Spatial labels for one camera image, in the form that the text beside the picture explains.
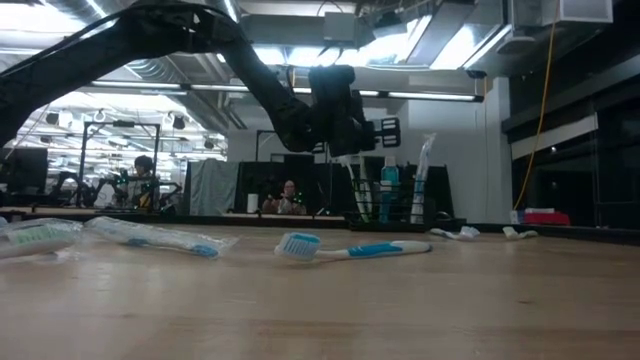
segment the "toothbrush handle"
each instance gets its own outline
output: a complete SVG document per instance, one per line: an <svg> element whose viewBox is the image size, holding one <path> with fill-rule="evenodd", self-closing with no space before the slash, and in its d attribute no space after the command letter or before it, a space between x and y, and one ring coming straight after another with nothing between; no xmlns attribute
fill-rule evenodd
<svg viewBox="0 0 640 360"><path fill-rule="evenodd" d="M389 243L355 246L346 250L318 251L316 257L332 259L372 258L429 251L431 251L431 244L429 243L421 241L392 241Z"/></svg>

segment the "yellow cable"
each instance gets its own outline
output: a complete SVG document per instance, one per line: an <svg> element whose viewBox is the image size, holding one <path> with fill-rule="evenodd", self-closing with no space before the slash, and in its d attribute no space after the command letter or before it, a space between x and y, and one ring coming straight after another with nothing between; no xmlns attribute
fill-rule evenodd
<svg viewBox="0 0 640 360"><path fill-rule="evenodd" d="M553 24L551 25L551 38L549 39L549 53L547 55L547 71L544 77L544 89L542 91L542 105L540 106L540 120L538 121L538 130L536 132L536 140L533 144L533 150L531 151L531 156L529 157L529 165L527 167L527 173L524 176L524 182L522 183L522 188L520 189L520 195L518 195L518 200L513 206L513 210L517 210L522 202L522 198L524 197L524 193L527 190L527 183L529 182L529 176L531 175L531 169L533 168L533 159L536 154L536 150L538 149L538 142L540 140L540 134L542 133L542 124L544 123L544 113L547 108L547 97L549 93L549 80L551 78L551 62L553 59L553 40L555 38L556 33L556 23L558 22L558 15L560 12L560 0L556 0L556 13L553 18Z"/></svg>

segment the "white cap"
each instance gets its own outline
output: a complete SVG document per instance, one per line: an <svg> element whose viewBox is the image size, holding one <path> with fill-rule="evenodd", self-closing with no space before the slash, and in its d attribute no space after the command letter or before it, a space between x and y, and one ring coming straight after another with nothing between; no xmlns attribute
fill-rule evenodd
<svg viewBox="0 0 640 360"><path fill-rule="evenodd" d="M384 158L384 166L396 166L396 157L395 156L385 156L385 158Z"/></svg>

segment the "desk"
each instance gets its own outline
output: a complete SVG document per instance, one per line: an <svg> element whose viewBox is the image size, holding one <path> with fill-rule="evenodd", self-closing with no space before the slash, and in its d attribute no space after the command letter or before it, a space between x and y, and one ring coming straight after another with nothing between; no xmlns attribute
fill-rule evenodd
<svg viewBox="0 0 640 360"><path fill-rule="evenodd" d="M640 249L553 238L431 239L430 254L288 263L287 229L207 260L111 244L0 265L7 359L637 359ZM326 248L420 234L308 230Z"/></svg>

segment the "ceiling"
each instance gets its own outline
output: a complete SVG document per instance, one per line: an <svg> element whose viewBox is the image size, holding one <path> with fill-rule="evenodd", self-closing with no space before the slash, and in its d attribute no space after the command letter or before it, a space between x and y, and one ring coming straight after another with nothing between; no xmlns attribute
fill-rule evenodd
<svg viewBox="0 0 640 360"><path fill-rule="evenodd" d="M132 2L47 0L41 1L43 5L39 6L0 4L0 70L54 45L64 36ZM532 56L531 51L527 56L510 57L495 53L495 48L504 41L502 37L506 34L503 0L477 0L463 5L464 1L447 0L191 2L217 6L236 18L254 43L259 58L273 71L284 73L281 71L284 65L295 67L295 86L308 86L306 68L337 63L356 67L357 80L353 87L360 90L475 94L482 87L467 75L465 69L486 70L491 76L496 76L511 75L516 71L525 73L539 66L539 57ZM371 29L376 25L372 24L390 11L397 11L400 24L384 29L393 28L396 33L374 39ZM325 29L325 16L332 16L332 13L357 16L354 20L359 24L357 29L364 29L361 32L366 34L360 36L359 30L356 31L358 34L354 35L354 41L361 38L373 41L357 50L332 47L321 54L325 48L323 34L329 31ZM564 40L561 40L564 41L563 49L568 51L593 36L598 26L592 24L581 29L565 25L562 32ZM548 27L542 24L528 23L520 28L536 34L537 46L543 46L541 44L548 39ZM173 54L160 59L140 60L100 80L119 81L121 84L239 83L219 54ZM365 113L370 116L395 114L402 103L397 99L366 99ZM47 124L43 112L58 113L60 121L56 125ZM184 129L172 127L176 116L184 118ZM163 140L160 141L159 164L172 169L176 167L170 164L181 157L224 159L227 146L224 134L228 131L272 128L266 113L250 94L88 86L32 114L20 131L17 142L20 145L49 147L52 154L59 154L52 155L52 164L57 164L58 169L62 166L60 164L68 167L69 161L58 158L77 157L74 154L81 145L79 136L84 129L83 123L94 121L96 117L104 117L103 122L129 120L139 125L160 125ZM135 156L148 152L154 146L153 134L141 126L113 128L97 125L92 126L90 132L95 134L88 148L96 161L102 159L101 163L105 163L105 158L111 159L109 154L116 154L114 159L129 166ZM114 142L114 138L122 137L128 137L127 141ZM213 148L205 148L205 141L208 145L213 142Z"/></svg>

